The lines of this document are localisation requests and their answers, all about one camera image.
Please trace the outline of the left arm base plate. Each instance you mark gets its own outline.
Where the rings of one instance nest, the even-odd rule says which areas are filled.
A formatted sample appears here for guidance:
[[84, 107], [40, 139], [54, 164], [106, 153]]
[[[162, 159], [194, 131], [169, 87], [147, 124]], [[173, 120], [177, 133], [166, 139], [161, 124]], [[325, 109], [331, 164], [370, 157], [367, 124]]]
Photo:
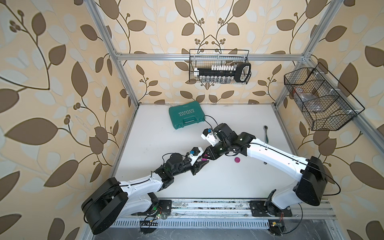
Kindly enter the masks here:
[[158, 203], [152, 204], [150, 208], [146, 212], [139, 212], [134, 213], [132, 216], [154, 216], [154, 215], [160, 215], [163, 216], [170, 216], [172, 212], [172, 200], [159, 200]]

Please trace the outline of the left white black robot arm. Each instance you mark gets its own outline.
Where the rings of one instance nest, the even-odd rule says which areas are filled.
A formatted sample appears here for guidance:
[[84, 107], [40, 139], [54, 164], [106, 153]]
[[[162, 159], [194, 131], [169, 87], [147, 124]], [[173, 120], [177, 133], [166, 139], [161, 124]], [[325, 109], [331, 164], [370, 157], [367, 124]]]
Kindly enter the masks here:
[[194, 148], [185, 156], [171, 153], [149, 176], [122, 182], [109, 178], [82, 203], [84, 221], [98, 235], [118, 218], [137, 213], [153, 216], [159, 204], [156, 192], [173, 184], [175, 176], [186, 172], [196, 175], [208, 163], [202, 150]]

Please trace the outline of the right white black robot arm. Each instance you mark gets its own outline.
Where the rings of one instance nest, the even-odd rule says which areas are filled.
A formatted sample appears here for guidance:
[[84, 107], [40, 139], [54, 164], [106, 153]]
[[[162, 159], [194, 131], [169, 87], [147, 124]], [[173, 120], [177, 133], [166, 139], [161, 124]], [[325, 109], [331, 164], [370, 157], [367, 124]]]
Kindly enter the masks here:
[[294, 183], [271, 191], [264, 203], [265, 211], [270, 215], [295, 204], [320, 205], [328, 177], [318, 158], [306, 159], [286, 153], [249, 133], [238, 135], [225, 123], [213, 130], [205, 129], [201, 137], [210, 143], [203, 153], [203, 159], [217, 160], [232, 152], [261, 160], [294, 179]]

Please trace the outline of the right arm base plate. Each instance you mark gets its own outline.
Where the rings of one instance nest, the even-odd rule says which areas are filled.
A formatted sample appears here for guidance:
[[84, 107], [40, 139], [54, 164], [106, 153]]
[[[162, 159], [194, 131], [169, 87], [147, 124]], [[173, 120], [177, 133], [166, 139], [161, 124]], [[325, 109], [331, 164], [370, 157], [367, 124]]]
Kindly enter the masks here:
[[264, 200], [253, 200], [249, 202], [250, 210], [253, 217], [292, 217], [292, 211], [288, 208], [279, 209], [272, 203], [266, 204]]

